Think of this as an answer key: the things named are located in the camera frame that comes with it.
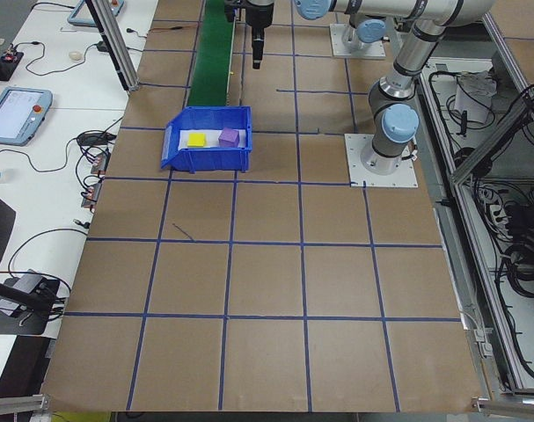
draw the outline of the green conveyor belt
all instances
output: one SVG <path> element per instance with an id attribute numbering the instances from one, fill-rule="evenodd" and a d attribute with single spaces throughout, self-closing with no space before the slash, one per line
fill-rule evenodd
<path id="1" fill-rule="evenodd" d="M 223 0 L 206 0 L 189 106 L 227 104 L 234 25 L 225 18 Z"/>

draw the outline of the purple cube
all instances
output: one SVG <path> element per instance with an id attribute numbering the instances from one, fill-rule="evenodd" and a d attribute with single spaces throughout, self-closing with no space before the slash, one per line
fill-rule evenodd
<path id="1" fill-rule="evenodd" d="M 235 148 L 239 145 L 239 131 L 224 127 L 218 139 L 220 147 Z"/>

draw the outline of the brown cardboard surface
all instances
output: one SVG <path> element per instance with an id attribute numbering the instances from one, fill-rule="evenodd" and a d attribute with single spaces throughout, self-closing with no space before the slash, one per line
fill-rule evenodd
<path id="1" fill-rule="evenodd" d="M 42 391 L 52 411 L 125 409 L 141 318 L 66 316 Z"/>
<path id="2" fill-rule="evenodd" d="M 236 240 L 300 241 L 296 186 L 238 185 L 236 215 Z"/>
<path id="3" fill-rule="evenodd" d="M 192 59 L 193 53 L 188 51 L 146 51 L 137 69 L 137 75 L 142 84 L 184 87 L 187 86 Z"/>
<path id="4" fill-rule="evenodd" d="M 299 246 L 233 246 L 231 314 L 298 316 L 303 311 Z"/>
<path id="5" fill-rule="evenodd" d="M 321 134 L 352 134 L 354 132 L 351 102 L 347 94 L 297 94 L 298 128 L 300 132 Z"/>
<path id="6" fill-rule="evenodd" d="M 106 180 L 89 236 L 157 238 L 167 183 Z"/>
<path id="7" fill-rule="evenodd" d="M 297 181 L 296 135 L 253 134 L 251 167 L 239 180 Z"/>
<path id="8" fill-rule="evenodd" d="M 67 311 L 143 312 L 153 242 L 87 242 Z"/>
<path id="9" fill-rule="evenodd" d="M 203 0 L 159 0 L 154 20 L 198 20 Z"/>
<path id="10" fill-rule="evenodd" d="M 227 258 L 226 244 L 161 244 L 150 311 L 222 314 Z"/>
<path id="11" fill-rule="evenodd" d="M 296 26 L 294 35 L 296 51 L 301 55 L 333 56 L 328 26 Z"/>
<path id="12" fill-rule="evenodd" d="M 112 151 L 106 175 L 119 178 L 169 178 L 169 169 L 161 170 L 164 131 L 124 130 Z"/>
<path id="13" fill-rule="evenodd" d="M 164 129 L 182 110 L 184 98 L 184 88 L 144 85 L 139 91 L 129 94 L 122 126 Z"/>
<path id="14" fill-rule="evenodd" d="M 395 410 L 382 323 L 313 321 L 309 336 L 314 411 Z"/>
<path id="15" fill-rule="evenodd" d="M 403 411 L 472 411 L 480 392 L 460 324 L 388 323 L 388 335 Z"/>
<path id="16" fill-rule="evenodd" d="M 150 320 L 132 410 L 216 410 L 221 347 L 221 321 Z"/>
<path id="17" fill-rule="evenodd" d="M 304 323 L 228 323 L 223 408 L 306 411 Z"/>
<path id="18" fill-rule="evenodd" d="M 299 91 L 348 91 L 345 62 L 342 60 L 334 60 L 332 57 L 297 57 L 296 73 Z"/>
<path id="19" fill-rule="evenodd" d="M 459 316 L 443 249 L 378 249 L 386 315 Z"/>
<path id="20" fill-rule="evenodd" d="M 491 13 L 504 37 L 534 39 L 534 0 L 497 0 Z"/>
<path id="21" fill-rule="evenodd" d="M 232 197 L 231 183 L 174 183 L 163 238 L 228 240 Z"/>
<path id="22" fill-rule="evenodd" d="M 519 69 L 529 84 L 534 84 L 534 40 L 506 40 Z"/>
<path id="23" fill-rule="evenodd" d="M 302 195 L 306 242 L 366 244 L 369 241 L 361 189 L 303 186 Z"/>
<path id="24" fill-rule="evenodd" d="M 165 28 L 172 26 L 183 26 L 178 31 L 166 31 Z M 146 50 L 185 50 L 191 52 L 194 50 L 194 42 L 198 24 L 192 22 L 178 21 L 159 21 L 151 25 L 153 31 L 147 34 L 145 42 Z"/>
<path id="25" fill-rule="evenodd" d="M 155 86 L 130 95 L 44 391 L 58 410 L 467 410 L 477 384 L 421 168 L 419 189 L 348 186 L 341 134 L 373 133 L 364 93 L 391 57 L 329 58 L 327 25 L 347 18 L 279 0 L 261 70 L 236 25 L 250 170 L 161 171 L 201 5 L 159 2 L 152 27 L 185 28 L 148 36 Z"/>
<path id="26" fill-rule="evenodd" d="M 375 242 L 441 244 L 431 204 L 422 188 L 371 188 L 368 198 Z"/>
<path id="27" fill-rule="evenodd" d="M 300 136 L 302 181 L 349 183 L 347 152 L 342 136 Z"/>
<path id="28" fill-rule="evenodd" d="M 370 248 L 306 247 L 304 263 L 309 315 L 380 315 Z"/>

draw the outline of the white desk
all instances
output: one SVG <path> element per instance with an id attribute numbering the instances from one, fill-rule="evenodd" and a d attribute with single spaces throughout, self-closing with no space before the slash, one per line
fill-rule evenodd
<path id="1" fill-rule="evenodd" d="M 73 5 L 74 0 L 63 0 Z M 150 27 L 157 0 L 127 0 L 118 22 L 129 47 L 143 49 L 144 39 L 126 28 L 144 34 Z M 31 12 L 14 43 L 37 40 L 46 44 L 46 57 L 33 65 L 37 72 L 63 69 L 73 64 L 69 51 L 84 49 L 100 40 L 92 29 L 69 31 L 68 12 L 61 8 L 44 11 L 50 6 L 39 6 Z M 41 169 L 59 167 L 65 159 L 67 141 L 85 130 L 103 130 L 119 119 L 126 108 L 128 95 L 122 90 L 108 54 L 92 48 L 84 65 L 60 74 L 35 76 L 25 66 L 41 54 L 41 46 L 21 46 L 25 52 L 23 61 L 4 86 L 21 86 L 50 90 L 54 103 L 47 118 L 34 138 L 24 147 L 7 147 L 27 153 Z M 131 52 L 137 67 L 141 53 Z M 80 192 L 75 164 L 80 151 L 75 143 L 69 146 L 69 164 L 62 171 L 37 173 L 28 164 L 26 157 L 12 153 L 0 154 L 0 198 L 16 212 L 16 222 L 0 270 L 6 270 L 13 252 L 28 238 L 47 229 L 81 229 L 73 219 L 89 221 L 91 213 L 81 208 Z M 89 174 L 91 166 L 84 160 L 79 174 Z M 32 268 L 36 271 L 57 275 L 71 286 L 83 250 L 85 237 L 74 232 L 57 232 L 34 239 L 20 252 L 14 261 L 16 271 Z M 7 278 L 0 274 L 0 281 Z M 59 296 L 68 294 L 60 287 Z M 60 321 L 48 324 L 45 336 L 56 338 Z M 0 376 L 8 359 L 15 336 L 0 336 Z"/>

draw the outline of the blue plastic bin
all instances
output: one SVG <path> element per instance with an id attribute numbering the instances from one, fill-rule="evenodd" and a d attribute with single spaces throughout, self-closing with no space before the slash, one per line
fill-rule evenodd
<path id="1" fill-rule="evenodd" d="M 245 130 L 245 145 L 236 148 L 209 147 L 179 149 L 181 130 L 222 130 L 225 127 Z M 187 107 L 165 128 L 161 168 L 213 171 L 249 170 L 252 150 L 251 107 Z"/>

